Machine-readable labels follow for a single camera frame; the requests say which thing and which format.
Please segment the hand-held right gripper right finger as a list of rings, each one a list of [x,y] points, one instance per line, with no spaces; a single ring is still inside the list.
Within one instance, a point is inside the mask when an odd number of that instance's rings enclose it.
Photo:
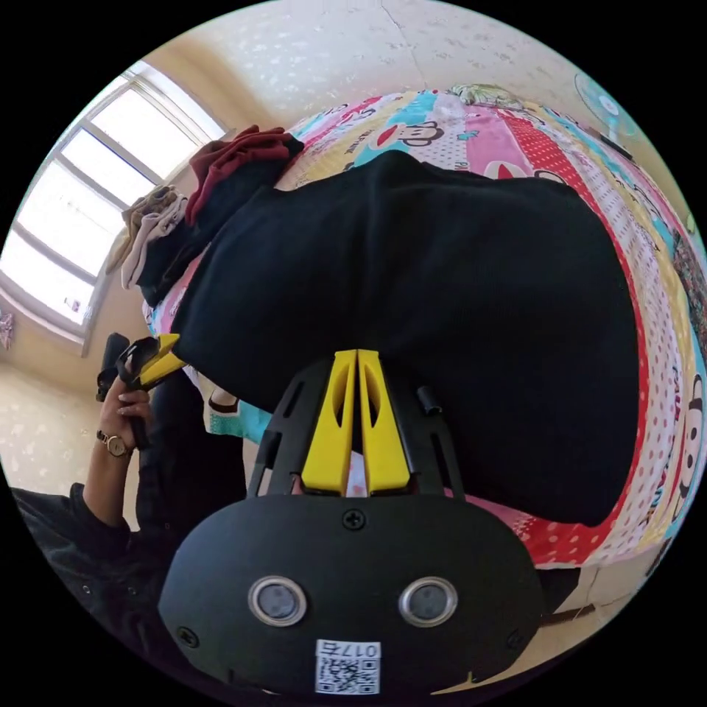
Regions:
[[[409,467],[384,370],[375,351],[357,351],[362,455],[371,496],[399,492],[409,484]]]

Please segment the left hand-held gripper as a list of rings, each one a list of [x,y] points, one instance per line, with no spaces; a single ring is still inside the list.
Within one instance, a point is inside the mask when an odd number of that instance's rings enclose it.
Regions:
[[[129,344],[116,360],[118,378],[126,391],[151,392],[163,379],[182,370],[186,363],[173,352],[179,334],[159,334]]]

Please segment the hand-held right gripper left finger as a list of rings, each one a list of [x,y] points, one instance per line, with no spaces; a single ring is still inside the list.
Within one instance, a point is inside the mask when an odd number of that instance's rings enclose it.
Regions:
[[[344,495],[348,484],[354,408],[357,350],[335,354],[314,425],[301,482],[308,492]]]

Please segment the person's left hand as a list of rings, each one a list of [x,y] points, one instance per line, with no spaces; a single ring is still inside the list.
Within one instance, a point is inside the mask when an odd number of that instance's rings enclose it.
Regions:
[[[107,437],[121,438],[127,449],[145,449],[149,445],[147,423],[150,421],[150,395],[134,388],[129,369],[125,381],[116,376],[102,404],[99,429]]]

